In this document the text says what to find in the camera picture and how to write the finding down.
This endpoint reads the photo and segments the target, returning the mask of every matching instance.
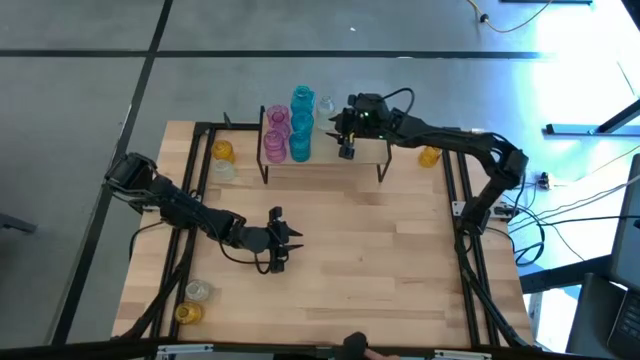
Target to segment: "wooden tabletop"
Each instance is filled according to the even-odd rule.
[[[193,126],[169,122],[160,149],[158,170],[178,186]],[[204,202],[245,216],[251,226],[264,226],[268,210],[282,206],[284,219],[304,234],[291,243],[304,247],[291,253],[284,273],[260,275],[254,266],[225,259],[218,244],[199,232],[191,278],[207,281],[213,292],[203,304],[203,320],[181,327],[181,339],[341,344],[345,336],[362,331],[375,346],[470,346],[441,161],[424,169],[418,165],[419,149],[393,147],[393,162],[382,184],[375,167],[355,164],[273,167],[264,185],[256,164],[257,136],[257,131],[218,132],[216,139],[233,144],[237,177],[222,183],[211,171]],[[192,188],[203,147],[204,137]],[[475,159],[468,157],[468,163],[477,194],[487,177]],[[141,226],[158,219],[157,213],[145,214]],[[506,230],[504,223],[492,221],[490,226]],[[170,232],[162,225],[138,236],[114,335],[126,331],[156,295]],[[531,343],[509,240],[487,231],[482,242],[493,299]],[[247,251],[229,253],[252,259]],[[168,332],[173,299],[167,304],[163,334]],[[477,299],[476,313],[481,339],[487,343]]]

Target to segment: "yellow cup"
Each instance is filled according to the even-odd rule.
[[[420,166],[424,168],[432,168],[438,163],[438,159],[442,155],[442,150],[431,146],[425,146],[424,150],[418,156]]]
[[[217,160],[227,160],[232,164],[236,161],[236,157],[233,154],[233,146],[231,146],[231,143],[227,140],[214,142],[213,147],[211,147],[211,153]]]
[[[192,302],[183,302],[178,305],[174,317],[182,325],[195,324],[202,319],[202,308]]]

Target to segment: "gray floor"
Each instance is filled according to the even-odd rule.
[[[47,4],[1,2],[0,49],[146,49],[162,1]],[[504,27],[539,8],[498,0],[480,5]],[[598,31],[593,8],[553,5],[550,10],[522,31],[498,35],[477,28],[463,0],[176,0],[161,49],[573,53],[606,40],[589,43]],[[575,26],[562,26],[568,21]],[[141,59],[0,58],[0,212],[40,226],[32,236],[0,231],[0,291],[11,294],[0,300],[5,320],[0,347],[46,341],[141,65]],[[155,158],[168,120],[220,121],[226,111],[233,121],[255,122],[260,105],[286,102],[301,83],[332,95],[338,106],[352,92],[411,86],[417,95],[415,115],[434,125],[507,136],[530,155],[530,173],[546,170],[575,179],[589,170],[578,160],[613,158],[630,144],[550,141],[540,132],[548,122],[600,123],[635,100],[615,56],[226,58],[156,60],[129,149]],[[402,106],[406,99],[396,101]],[[538,196],[541,210],[556,201]],[[71,341],[110,336],[127,271],[127,245],[138,223],[133,210],[112,204]],[[554,245],[545,254],[545,266],[575,261],[557,240],[549,235]],[[594,247],[580,250],[597,256],[590,252]]]

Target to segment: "wooden shelf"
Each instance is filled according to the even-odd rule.
[[[265,113],[262,118],[262,136],[269,131],[269,121]],[[327,164],[385,164],[388,160],[387,143],[382,140],[357,139],[356,154],[353,160],[338,157],[340,145],[336,140],[326,135],[322,130],[314,126],[311,133],[311,157],[305,162],[296,162],[291,158],[289,152],[289,140],[285,141],[287,148],[287,158],[281,163],[272,163],[267,160],[264,149],[264,139],[262,140],[260,151],[260,161],[265,166],[277,165],[327,165]]]

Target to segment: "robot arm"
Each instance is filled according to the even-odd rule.
[[[384,139],[406,148],[429,145],[459,151],[480,161],[490,180],[479,196],[467,201],[457,224],[470,235],[484,232],[489,209],[505,190],[518,186],[529,161],[522,150],[498,134],[430,126],[396,108],[389,111],[385,97],[378,94],[350,95],[349,105],[331,119],[338,134],[330,135],[341,145],[342,158],[353,159],[355,139],[366,138]]]
[[[227,210],[204,206],[198,199],[177,188],[169,178],[158,174],[156,164],[136,153],[124,155],[105,175],[106,184],[116,194],[129,197],[128,204],[139,213],[159,207],[163,221],[178,229],[198,226],[207,237],[254,254],[268,250],[269,270],[284,271],[290,250],[302,245],[287,245],[289,236],[302,236],[290,229],[282,217],[282,208],[269,211],[264,228],[245,226],[246,219]]]

